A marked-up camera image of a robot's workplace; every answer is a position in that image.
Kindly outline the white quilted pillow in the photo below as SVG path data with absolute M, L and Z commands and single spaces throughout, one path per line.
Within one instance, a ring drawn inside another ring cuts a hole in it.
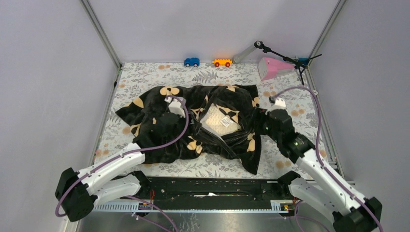
M 239 111 L 237 110 L 232 110 L 228 107 L 223 107 L 212 103 L 200 122 L 208 132 L 218 137 L 222 137 L 242 129 L 239 124 L 238 114 Z M 233 123 L 228 127 L 225 127 L 220 123 L 220 120 L 225 116 L 229 116 L 233 121 Z

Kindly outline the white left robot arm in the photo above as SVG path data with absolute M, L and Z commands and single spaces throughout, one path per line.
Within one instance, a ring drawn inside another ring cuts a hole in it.
M 75 222 L 95 206 L 111 200 L 133 195 L 139 199 L 147 197 L 150 186 L 143 181 L 144 174 L 119 175 L 140 164 L 172 163 L 180 159 L 179 148 L 191 119 L 187 112 L 144 115 L 132 124 L 136 132 L 134 140 L 119 152 L 79 171 L 64 170 L 55 192 L 58 201 L 55 215 L 67 216 Z

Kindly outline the black floral plush pillowcase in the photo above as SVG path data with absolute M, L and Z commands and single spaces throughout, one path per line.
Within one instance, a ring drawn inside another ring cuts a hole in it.
M 132 127 L 134 121 L 144 115 L 170 112 L 166 97 L 183 97 L 184 110 L 192 117 L 187 136 L 179 148 L 180 160 L 192 160 L 201 154 L 219 155 L 228 160 L 240 160 L 244 169 L 256 174 L 261 157 L 261 135 L 257 132 L 255 115 L 261 111 L 258 89 L 255 85 L 154 87 L 116 111 L 125 123 Z M 208 132 L 200 120 L 212 103 L 239 111 L 240 131 L 218 137 Z

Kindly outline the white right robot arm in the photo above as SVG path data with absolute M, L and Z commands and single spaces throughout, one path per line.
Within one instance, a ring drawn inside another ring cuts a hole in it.
M 292 196 L 304 201 L 325 216 L 336 232 L 382 231 L 381 202 L 368 198 L 317 154 L 315 145 L 304 135 L 295 131 L 292 119 L 284 109 L 262 111 L 262 134 L 269 136 L 281 154 L 309 174 L 318 185 L 312 186 L 294 171 L 280 179 L 278 195 Z

